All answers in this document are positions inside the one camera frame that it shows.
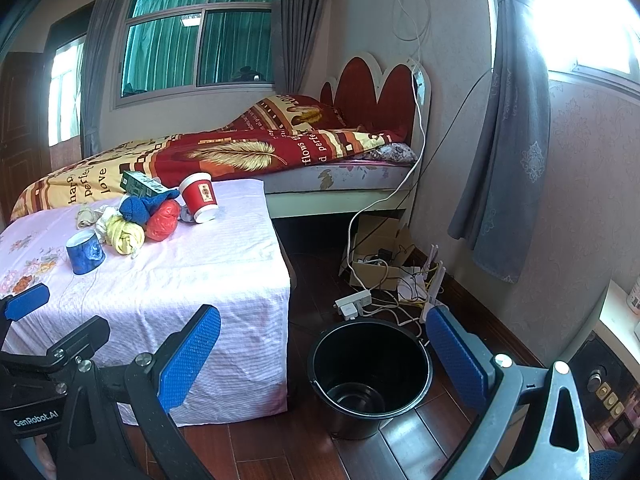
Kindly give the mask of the blue patterned paper cup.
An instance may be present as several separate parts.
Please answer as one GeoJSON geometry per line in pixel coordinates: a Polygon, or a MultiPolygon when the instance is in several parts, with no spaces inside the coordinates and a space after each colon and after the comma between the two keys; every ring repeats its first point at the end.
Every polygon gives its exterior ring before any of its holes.
{"type": "Polygon", "coordinates": [[[65,244],[70,266],[76,275],[84,275],[96,270],[105,260],[104,249],[91,230],[74,234],[65,244]]]}

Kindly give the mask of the yellow balled cloth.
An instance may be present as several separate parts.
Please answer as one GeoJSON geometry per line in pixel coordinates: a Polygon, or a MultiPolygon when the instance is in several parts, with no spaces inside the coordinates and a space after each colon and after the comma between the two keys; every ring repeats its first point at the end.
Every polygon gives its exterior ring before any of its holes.
{"type": "Polygon", "coordinates": [[[106,222],[105,239],[119,255],[132,256],[142,247],[145,232],[137,223],[127,221],[122,216],[113,216],[106,222]]]}

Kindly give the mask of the red plastic bag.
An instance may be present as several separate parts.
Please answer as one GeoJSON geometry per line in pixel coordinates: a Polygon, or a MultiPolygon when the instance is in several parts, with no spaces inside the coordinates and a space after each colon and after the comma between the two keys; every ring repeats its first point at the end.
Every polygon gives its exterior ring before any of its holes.
{"type": "Polygon", "coordinates": [[[175,200],[165,200],[149,218],[145,236],[153,242],[161,242],[175,231],[180,218],[180,205],[175,200]]]}

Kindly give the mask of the green white milk carton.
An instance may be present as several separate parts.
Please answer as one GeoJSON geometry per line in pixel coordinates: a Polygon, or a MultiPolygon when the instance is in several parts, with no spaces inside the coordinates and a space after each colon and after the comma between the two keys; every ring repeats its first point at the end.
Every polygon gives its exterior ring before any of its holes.
{"type": "Polygon", "coordinates": [[[120,187],[126,194],[137,197],[153,197],[168,191],[165,185],[143,172],[125,170],[120,178],[120,187]]]}

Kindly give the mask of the red paper cup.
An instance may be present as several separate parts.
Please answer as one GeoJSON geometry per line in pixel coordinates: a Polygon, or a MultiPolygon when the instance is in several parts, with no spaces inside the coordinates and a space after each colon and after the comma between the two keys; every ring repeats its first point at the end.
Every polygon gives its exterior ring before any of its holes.
{"type": "Polygon", "coordinates": [[[210,174],[207,172],[190,174],[179,184],[179,192],[196,223],[203,224],[215,218],[218,204],[210,174]]]}

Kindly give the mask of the white wifi router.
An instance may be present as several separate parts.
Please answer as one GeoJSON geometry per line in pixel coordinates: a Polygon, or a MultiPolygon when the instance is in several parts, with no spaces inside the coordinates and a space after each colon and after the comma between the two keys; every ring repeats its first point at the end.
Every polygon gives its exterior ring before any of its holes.
{"type": "Polygon", "coordinates": [[[426,321],[426,315],[432,307],[437,306],[437,295],[442,287],[446,268],[442,260],[438,260],[439,246],[431,244],[426,261],[422,266],[402,266],[397,281],[398,301],[413,307],[420,307],[421,312],[416,319],[420,324],[426,321]]]}

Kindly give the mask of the cardboard box under bed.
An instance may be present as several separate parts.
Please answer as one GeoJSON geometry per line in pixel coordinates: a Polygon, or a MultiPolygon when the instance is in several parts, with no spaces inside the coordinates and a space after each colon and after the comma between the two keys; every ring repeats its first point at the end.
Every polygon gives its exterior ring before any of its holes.
{"type": "Polygon", "coordinates": [[[414,245],[408,226],[399,219],[365,214],[357,221],[352,243],[349,285],[393,292],[402,278],[414,245]]]}

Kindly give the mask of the blue balled cloth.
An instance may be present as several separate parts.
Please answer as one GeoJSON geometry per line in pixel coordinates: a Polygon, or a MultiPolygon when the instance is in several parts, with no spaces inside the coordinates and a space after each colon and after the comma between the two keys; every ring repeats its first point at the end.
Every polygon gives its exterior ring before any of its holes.
{"type": "Polygon", "coordinates": [[[166,200],[174,200],[178,196],[179,191],[176,188],[153,196],[126,196],[119,205],[119,213],[126,221],[146,226],[166,200]]]}

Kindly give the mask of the brown wooden door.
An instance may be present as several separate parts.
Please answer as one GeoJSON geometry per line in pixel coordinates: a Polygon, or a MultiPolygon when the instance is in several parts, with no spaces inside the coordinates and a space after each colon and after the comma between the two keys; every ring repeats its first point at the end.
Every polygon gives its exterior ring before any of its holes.
{"type": "Polygon", "coordinates": [[[44,99],[44,55],[9,52],[1,69],[1,212],[12,209],[32,182],[50,171],[44,99]]]}

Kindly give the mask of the red yellow bed blanket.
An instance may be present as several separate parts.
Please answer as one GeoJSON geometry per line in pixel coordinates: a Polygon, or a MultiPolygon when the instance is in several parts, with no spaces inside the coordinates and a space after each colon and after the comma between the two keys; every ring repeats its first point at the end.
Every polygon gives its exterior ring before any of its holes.
{"type": "Polygon", "coordinates": [[[257,178],[401,143],[400,135],[393,131],[352,129],[213,130],[131,141],[32,182],[18,196],[10,219],[121,196],[124,190],[120,181],[126,170],[140,171],[175,188],[199,171],[216,181],[257,178]]]}

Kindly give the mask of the red heart-shaped headboard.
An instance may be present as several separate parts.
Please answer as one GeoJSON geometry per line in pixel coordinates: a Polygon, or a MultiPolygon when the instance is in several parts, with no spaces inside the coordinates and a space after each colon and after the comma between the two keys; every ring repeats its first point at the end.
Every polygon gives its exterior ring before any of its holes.
{"type": "Polygon", "coordinates": [[[420,148],[431,95],[431,79],[419,62],[401,58],[382,68],[371,53],[361,52],[346,62],[340,76],[326,80],[319,100],[333,106],[349,127],[395,131],[402,143],[420,148]]]}

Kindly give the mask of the red patterned pillow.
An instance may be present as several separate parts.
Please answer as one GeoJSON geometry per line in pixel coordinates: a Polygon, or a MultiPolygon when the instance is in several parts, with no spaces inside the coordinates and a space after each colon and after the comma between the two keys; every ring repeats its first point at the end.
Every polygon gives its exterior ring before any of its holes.
{"type": "Polygon", "coordinates": [[[346,125],[334,107],[310,96],[273,94],[252,105],[220,131],[341,129],[346,125]]]}

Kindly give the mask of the grey curtain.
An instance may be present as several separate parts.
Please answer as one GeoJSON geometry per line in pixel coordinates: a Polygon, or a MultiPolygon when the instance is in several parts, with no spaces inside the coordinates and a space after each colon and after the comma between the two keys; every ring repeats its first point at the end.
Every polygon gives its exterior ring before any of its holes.
{"type": "Polygon", "coordinates": [[[326,0],[272,0],[271,55],[274,88],[302,88],[326,0]]]}
{"type": "Polygon", "coordinates": [[[96,0],[84,45],[80,81],[82,156],[101,151],[100,117],[111,45],[125,0],[96,0]]]}

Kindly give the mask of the large window green curtains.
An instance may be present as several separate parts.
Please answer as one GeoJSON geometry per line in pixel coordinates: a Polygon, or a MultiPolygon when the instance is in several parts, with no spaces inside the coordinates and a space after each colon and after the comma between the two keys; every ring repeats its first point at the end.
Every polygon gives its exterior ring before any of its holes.
{"type": "Polygon", "coordinates": [[[272,0],[131,0],[117,101],[273,84],[272,0]]]}

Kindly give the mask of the white bed frame with mattress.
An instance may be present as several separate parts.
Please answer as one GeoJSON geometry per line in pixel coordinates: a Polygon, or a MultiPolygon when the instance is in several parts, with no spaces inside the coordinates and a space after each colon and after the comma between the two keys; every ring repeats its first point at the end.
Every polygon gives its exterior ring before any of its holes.
{"type": "Polygon", "coordinates": [[[273,219],[351,214],[360,209],[410,212],[426,147],[426,130],[419,159],[411,165],[348,158],[319,166],[267,174],[268,209],[273,219]]]}

